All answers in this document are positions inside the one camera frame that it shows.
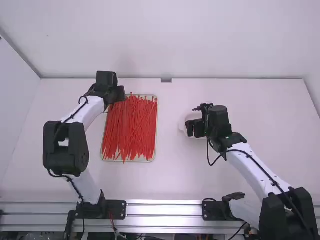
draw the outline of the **wire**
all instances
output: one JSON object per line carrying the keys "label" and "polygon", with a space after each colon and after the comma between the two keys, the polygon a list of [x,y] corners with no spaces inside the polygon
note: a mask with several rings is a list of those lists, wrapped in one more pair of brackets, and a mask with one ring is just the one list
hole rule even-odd
{"label": "wire", "polygon": [[241,231],[241,229],[246,225],[247,223],[245,222],[244,224],[242,224],[242,226],[238,229],[238,231],[236,231],[236,233],[230,237],[228,240],[234,239],[235,236],[238,235],[238,233]]}
{"label": "wire", "polygon": [[[287,194],[285,193],[285,191],[279,186],[278,182],[275,181],[271,176],[270,174],[247,152],[245,151],[242,151],[242,150],[238,150],[238,149],[229,149],[229,150],[226,150],[224,152],[225,156],[227,156],[227,153],[229,152],[239,152],[239,153],[242,153],[242,154],[245,154],[247,158],[251,159],[257,166],[258,168],[271,180],[271,182],[273,183],[274,186],[276,186],[279,191],[284,195],[285,199],[288,201],[288,203],[291,205],[292,209],[293,209],[293,213],[295,213],[298,218],[300,219],[300,221],[302,222],[302,225],[304,226],[304,228],[306,229],[306,231],[308,232],[308,234],[311,236],[311,238],[314,239],[311,231],[310,231],[310,228],[308,227],[306,221],[304,220],[303,216],[301,215],[301,213],[299,212],[298,208],[296,207],[296,205],[293,203],[293,201],[290,199],[290,197],[287,196]],[[213,162],[213,164],[211,164],[210,166],[213,166],[216,161],[222,157],[223,155],[220,154],[216,160]]]}
{"label": "wire", "polygon": [[208,137],[206,137],[206,159],[208,160],[209,166],[212,167],[213,165],[216,164],[216,162],[218,161],[218,159],[221,158],[223,155],[220,154],[220,156],[218,156],[218,157],[214,160],[213,163],[210,163],[210,159],[209,159],[209,145],[208,145],[208,144],[210,144],[210,146],[211,146],[212,148],[214,148],[214,146],[212,145],[210,139],[209,139]]}
{"label": "wire", "polygon": [[68,117],[66,120],[64,120],[64,121],[62,122],[62,124],[58,127],[58,129],[56,130],[55,135],[54,135],[54,140],[53,140],[54,142],[56,141],[56,139],[57,139],[57,137],[58,137],[58,133],[61,131],[61,129],[63,128],[63,126],[66,124],[66,122],[68,122],[70,119],[73,119],[73,118],[77,115],[77,113],[79,113],[80,110],[83,109],[84,106],[89,103],[89,100],[88,100],[88,98],[87,98],[86,96],[81,96],[81,97],[79,98],[79,100],[78,100],[78,104],[80,104],[80,101],[81,101],[82,98],[85,99],[84,104],[82,104],[81,107],[79,107],[78,110],[76,110],[73,114],[71,114],[70,117]]}
{"label": "wire", "polygon": [[[79,198],[81,199],[81,204],[84,204],[84,202],[85,202],[84,196],[82,196],[82,194],[80,193],[79,189],[76,187],[76,185],[71,177],[66,176],[66,175],[53,175],[49,169],[48,169],[48,173],[53,178],[56,178],[56,179],[57,178],[65,178],[67,182],[70,182],[73,189],[76,191]],[[82,228],[83,228],[83,230],[82,230],[82,236],[83,236],[85,234],[85,230],[86,230],[86,228],[85,228],[85,215],[84,214],[82,215]]]}
{"label": "wire", "polygon": [[138,240],[139,238],[141,238],[142,235],[143,235],[143,233],[141,233],[139,236],[136,236],[136,237],[135,237],[135,240]]}
{"label": "wire", "polygon": [[213,202],[217,202],[217,200],[215,200],[214,198],[211,198],[211,197],[207,197],[207,198],[203,199],[202,202],[207,201],[207,200],[211,200]]}

